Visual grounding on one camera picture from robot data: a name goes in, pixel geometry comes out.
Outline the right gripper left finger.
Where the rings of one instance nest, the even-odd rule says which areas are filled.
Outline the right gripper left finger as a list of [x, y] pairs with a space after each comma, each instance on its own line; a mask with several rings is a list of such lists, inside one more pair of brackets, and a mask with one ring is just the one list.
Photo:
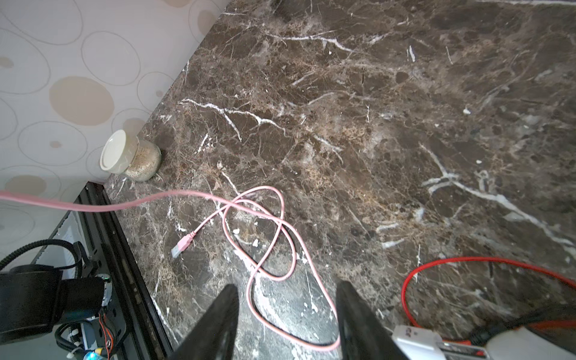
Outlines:
[[168, 359], [232, 359], [238, 321], [239, 292], [228, 284]]

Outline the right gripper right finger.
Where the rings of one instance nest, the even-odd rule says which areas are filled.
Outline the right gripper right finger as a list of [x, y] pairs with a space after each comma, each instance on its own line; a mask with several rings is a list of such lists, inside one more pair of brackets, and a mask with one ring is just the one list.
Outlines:
[[343, 359], [407, 359], [349, 281], [337, 285], [336, 310]]

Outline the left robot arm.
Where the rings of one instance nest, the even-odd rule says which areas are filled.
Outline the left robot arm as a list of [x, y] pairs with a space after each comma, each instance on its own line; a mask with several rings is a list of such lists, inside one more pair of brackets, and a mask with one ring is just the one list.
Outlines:
[[[5, 269], [36, 248], [64, 248], [72, 264], [28, 264]], [[112, 280], [95, 274], [80, 242], [43, 239], [26, 244], [1, 260], [1, 343], [9, 344], [48, 334], [56, 325], [95, 317], [112, 298]]]

